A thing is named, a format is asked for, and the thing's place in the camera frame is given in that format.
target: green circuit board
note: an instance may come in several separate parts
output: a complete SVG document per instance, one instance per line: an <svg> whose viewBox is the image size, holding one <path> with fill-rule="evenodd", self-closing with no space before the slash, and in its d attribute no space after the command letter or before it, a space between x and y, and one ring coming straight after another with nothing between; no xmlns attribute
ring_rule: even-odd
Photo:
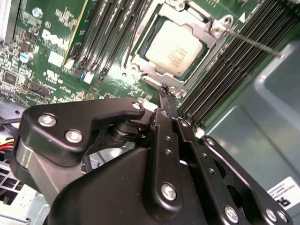
<svg viewBox="0 0 300 225"><path fill-rule="evenodd" d="M101 85L97 84L98 76L94 76L87 83L84 77L76 75L74 67L65 66L72 55L71 48L84 40L93 18L91 15L99 1L104 0L22 0L15 28L15 41L0 47L0 91L14 93L13 100L24 105L116 97L133 97L139 102L151 101L157 91L141 82L138 76L124 73L122 68L133 27L130 28ZM231 14L234 17L235 31L242 28L261 1L263 0L194 0L217 19ZM39 10L37 13L40 13L40 17L33 16L33 10L36 9ZM232 37L228 36L224 47L231 40ZM113 41L111 45L106 57L113 50ZM33 60L30 63L21 62L21 52L31 52ZM13 78L10 82L6 77L7 72L16 79ZM38 91L33 92L30 87L34 84L45 87L49 94L41 96Z"/></svg>

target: metal linkage arm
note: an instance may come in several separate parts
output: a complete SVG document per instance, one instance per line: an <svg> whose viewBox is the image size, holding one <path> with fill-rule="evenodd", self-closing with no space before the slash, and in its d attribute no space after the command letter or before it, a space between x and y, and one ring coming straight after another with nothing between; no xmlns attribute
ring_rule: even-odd
<svg viewBox="0 0 300 225"><path fill-rule="evenodd" d="M173 218L183 202L180 180L179 147L173 132L172 96L159 91L160 106L151 118L150 138L143 202L148 212L159 220Z"/></svg>
<svg viewBox="0 0 300 225"><path fill-rule="evenodd" d="M144 113L132 98L31 107L22 115L12 170L52 204L67 184L82 175L86 154L124 145L109 135L111 125L138 120Z"/></svg>
<svg viewBox="0 0 300 225"><path fill-rule="evenodd" d="M182 119L176 120L176 128L184 149L180 158L189 162L209 224L292 224L289 215L213 138L204 136L198 142Z"/></svg>

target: motherboard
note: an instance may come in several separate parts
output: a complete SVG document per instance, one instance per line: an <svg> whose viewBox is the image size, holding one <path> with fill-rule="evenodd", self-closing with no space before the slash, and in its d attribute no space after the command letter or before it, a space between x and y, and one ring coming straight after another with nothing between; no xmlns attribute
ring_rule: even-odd
<svg viewBox="0 0 300 225"><path fill-rule="evenodd" d="M0 92L24 106L133 97L167 86L207 122L299 31L287 0L1 0Z"/></svg>

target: metal rod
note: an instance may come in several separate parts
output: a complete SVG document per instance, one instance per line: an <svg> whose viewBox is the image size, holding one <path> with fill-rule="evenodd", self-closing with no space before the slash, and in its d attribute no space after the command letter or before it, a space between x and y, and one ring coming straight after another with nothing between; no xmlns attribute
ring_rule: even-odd
<svg viewBox="0 0 300 225"><path fill-rule="evenodd" d="M274 50L274 49L272 49L272 48L270 48L270 47L268 47L268 46L266 46L266 45L264 45L262 43L259 43L257 41L251 40L251 39L249 39L249 38L247 38L247 37L245 37L245 36L243 36L241 34L238 34L238 33L234 32L232 30L227 29L226 31L229 34L235 36L236 38L238 38L238 39L240 39L242 41L245 41L248 44L251 44L251 45L253 45L253 46L255 46L255 47L257 47L257 48L259 48L259 49L261 49L261 50L263 50L265 52L267 52L267 53L270 53L270 54L272 54L272 55L274 55L276 57L279 57L279 58L283 57L283 54L281 54L280 52L278 52L278 51L276 51L276 50Z"/></svg>

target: black mechanical bracket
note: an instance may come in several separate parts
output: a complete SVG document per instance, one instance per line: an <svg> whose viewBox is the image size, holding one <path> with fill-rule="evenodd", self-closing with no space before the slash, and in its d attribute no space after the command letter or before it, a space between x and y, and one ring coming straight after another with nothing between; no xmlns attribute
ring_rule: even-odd
<svg viewBox="0 0 300 225"><path fill-rule="evenodd" d="M52 206L50 225L286 225L289 215L212 138L197 140L159 90L155 112L132 98L27 109L11 168ZM135 148L82 176L86 155Z"/></svg>

